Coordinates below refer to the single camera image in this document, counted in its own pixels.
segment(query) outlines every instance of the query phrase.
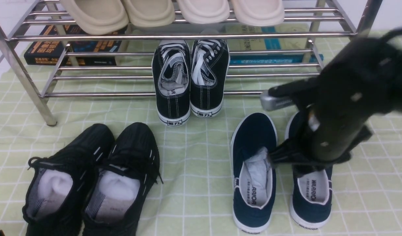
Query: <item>navy slip-on shoe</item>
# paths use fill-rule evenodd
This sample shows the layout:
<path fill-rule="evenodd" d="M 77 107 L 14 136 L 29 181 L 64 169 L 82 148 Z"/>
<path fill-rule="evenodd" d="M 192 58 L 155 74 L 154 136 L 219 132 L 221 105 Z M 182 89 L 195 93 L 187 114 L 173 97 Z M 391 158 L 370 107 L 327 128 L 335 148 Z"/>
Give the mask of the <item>navy slip-on shoe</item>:
<path fill-rule="evenodd" d="M 296 134 L 301 123 L 300 113 L 288 123 L 285 138 Z M 290 215 L 301 227 L 316 230 L 330 218 L 332 207 L 332 167 L 294 177 L 294 191 L 290 203 Z"/>
<path fill-rule="evenodd" d="M 233 219 L 244 232 L 260 233 L 270 224 L 276 175 L 267 153 L 277 143 L 275 126 L 263 113 L 244 118 L 231 138 Z"/>

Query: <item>black sneaker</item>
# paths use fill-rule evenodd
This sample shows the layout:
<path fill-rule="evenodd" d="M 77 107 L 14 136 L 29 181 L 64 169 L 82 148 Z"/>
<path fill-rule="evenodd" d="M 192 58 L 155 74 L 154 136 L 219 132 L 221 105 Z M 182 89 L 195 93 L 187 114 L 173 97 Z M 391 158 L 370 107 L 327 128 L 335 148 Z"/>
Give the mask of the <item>black sneaker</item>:
<path fill-rule="evenodd" d="M 95 181 L 94 168 L 108 157 L 114 136 L 94 124 L 51 157 L 33 157 L 35 176 L 26 194 L 23 216 L 27 236 L 75 236 L 81 208 Z"/>
<path fill-rule="evenodd" d="M 230 54 L 224 40 L 195 40 L 192 46 L 191 110 L 198 116 L 216 116 L 222 105 Z"/>
<path fill-rule="evenodd" d="M 145 198 L 160 176 L 159 166 L 150 128 L 143 123 L 128 126 L 99 167 L 99 180 L 83 213 L 83 235 L 134 236 Z"/>
<path fill-rule="evenodd" d="M 157 113 L 170 127 L 183 125 L 189 119 L 190 60 L 189 47 L 184 40 L 163 40 L 151 62 Z"/>

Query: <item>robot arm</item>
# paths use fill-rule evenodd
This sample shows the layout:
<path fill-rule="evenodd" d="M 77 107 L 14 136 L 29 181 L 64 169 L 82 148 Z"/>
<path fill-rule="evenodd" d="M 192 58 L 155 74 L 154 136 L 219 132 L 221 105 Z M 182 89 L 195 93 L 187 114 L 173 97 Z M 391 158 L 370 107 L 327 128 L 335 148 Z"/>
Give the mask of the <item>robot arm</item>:
<path fill-rule="evenodd" d="M 297 136 L 269 153 L 271 163 L 292 164 L 298 176 L 350 160 L 349 152 L 371 137 L 366 121 L 402 112 L 402 50 L 382 38 L 353 39 L 319 76 L 270 88 L 265 110 L 295 104 L 303 117 Z"/>

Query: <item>shoe rack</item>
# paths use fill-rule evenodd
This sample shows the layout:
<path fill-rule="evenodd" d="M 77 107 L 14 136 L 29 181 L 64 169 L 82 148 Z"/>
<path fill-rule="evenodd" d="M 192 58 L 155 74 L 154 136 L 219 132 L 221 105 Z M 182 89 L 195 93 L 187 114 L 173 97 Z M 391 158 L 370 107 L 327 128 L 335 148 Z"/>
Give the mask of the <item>shoe rack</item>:
<path fill-rule="evenodd" d="M 155 96 L 154 91 L 146 92 L 53 92 L 54 87 L 58 81 L 77 81 L 77 80 L 152 80 L 151 76 L 96 76 L 92 75 L 93 72 L 104 70 L 151 70 L 150 66 L 78 66 L 76 57 L 94 57 L 94 56 L 153 56 L 154 52 L 73 52 L 69 42 L 70 41 L 97 41 L 97 40 L 162 40 L 162 39 L 244 39 L 244 38 L 307 38 L 306 48 L 300 50 L 267 50 L 267 51 L 249 51 L 249 52 L 230 52 L 230 55 L 263 55 L 263 54 L 304 54 L 302 63 L 286 63 L 286 64 L 265 64 L 265 65 L 230 65 L 228 70 L 229 75 L 227 79 L 252 79 L 252 78 L 304 78 L 317 76 L 319 71 L 323 68 L 324 64 L 318 56 L 318 49 L 314 42 L 318 37 L 348 37 L 353 39 L 357 34 L 368 34 L 369 29 L 372 27 L 376 18 L 378 10 L 382 4 L 382 0 L 367 0 L 366 7 L 362 18 L 355 28 L 351 20 L 346 15 L 345 11 L 340 6 L 338 0 L 316 0 L 314 8 L 291 8 L 285 9 L 284 22 L 311 22 L 310 30 L 306 32 L 291 32 L 291 33 L 258 33 L 258 34 L 174 34 L 174 35 L 113 35 L 113 36 L 91 36 L 91 35 L 66 35 L 63 25 L 74 24 L 74 20 L 62 19 L 63 16 L 69 16 L 67 12 L 60 11 L 57 8 L 58 0 L 36 0 L 36 2 L 28 9 L 27 13 L 18 22 L 14 30 L 6 35 L 0 27 L 0 50 L 3 52 L 4 57 L 10 64 L 11 68 L 17 75 L 19 81 L 24 86 L 26 92 L 32 99 L 33 103 L 39 110 L 42 118 L 47 125 L 55 126 L 57 124 L 56 118 L 52 115 L 47 106 L 48 99 L 51 97 L 144 97 Z M 230 17 L 223 22 L 234 23 L 237 22 L 232 10 Z M 310 16 L 303 16 L 304 13 L 309 13 Z M 176 20 L 174 24 L 188 24 L 182 17 L 181 12 L 176 10 Z M 47 16 L 50 19 L 36 19 L 39 16 Z M 339 22 L 343 31 L 319 31 L 319 25 L 323 21 Z M 39 35 L 26 35 L 27 30 L 34 25 L 56 25 L 58 35 L 39 36 Z M 48 78 L 48 82 L 42 91 L 38 91 L 33 78 L 30 77 L 24 64 L 21 62 L 20 57 L 14 49 L 18 42 L 44 42 L 44 41 L 61 41 L 65 49 L 54 67 L 54 71 Z M 310 57 L 316 55 L 317 63 L 309 63 Z M 70 58 L 72 66 L 61 66 L 61 62 L 65 58 Z M 316 68 L 316 72 L 304 73 L 256 73 L 256 74 L 241 74 L 237 73 L 239 69 L 266 69 L 275 68 Z M 86 70 L 88 75 L 85 76 L 65 76 L 64 71 L 80 71 Z M 257 90 L 241 90 L 241 91 L 225 91 L 225 95 L 259 95 L 262 91 Z"/>

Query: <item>green checkered mat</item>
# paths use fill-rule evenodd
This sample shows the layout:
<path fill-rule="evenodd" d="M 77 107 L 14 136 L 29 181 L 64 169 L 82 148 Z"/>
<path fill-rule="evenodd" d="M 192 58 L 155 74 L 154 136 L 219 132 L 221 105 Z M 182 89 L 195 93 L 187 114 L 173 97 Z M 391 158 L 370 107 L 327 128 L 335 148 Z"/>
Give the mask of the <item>green checkered mat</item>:
<path fill-rule="evenodd" d="M 318 39 L 325 62 L 347 39 Z M 127 65 L 149 65 L 151 58 L 131 58 Z M 27 66 L 42 88 L 52 67 Z M 292 79 L 233 79 L 226 90 L 268 89 Z M 56 91 L 154 91 L 151 81 L 96 83 L 59 82 Z M 26 224 L 21 207 L 33 177 L 27 161 L 50 156 L 94 123 L 108 125 L 118 136 L 133 122 L 147 123 L 160 150 L 164 184 L 154 185 L 144 205 L 139 236 L 238 236 L 231 215 L 232 179 L 229 143 L 238 123 L 261 112 L 258 97 L 225 97 L 222 112 L 213 119 L 191 116 L 186 125 L 165 127 L 157 117 L 154 97 L 133 99 L 53 98 L 48 105 L 58 119 L 44 124 L 12 71 L 0 81 L 0 229 L 8 236 L 23 236 Z M 283 139 L 294 107 L 270 112 Z M 287 166 L 277 170 L 273 219 L 262 235 L 402 236 L 402 116 L 374 117 L 374 137 L 354 150 L 354 158 L 334 167 L 333 212 L 320 230 L 297 226 L 288 213 L 292 175 Z"/>

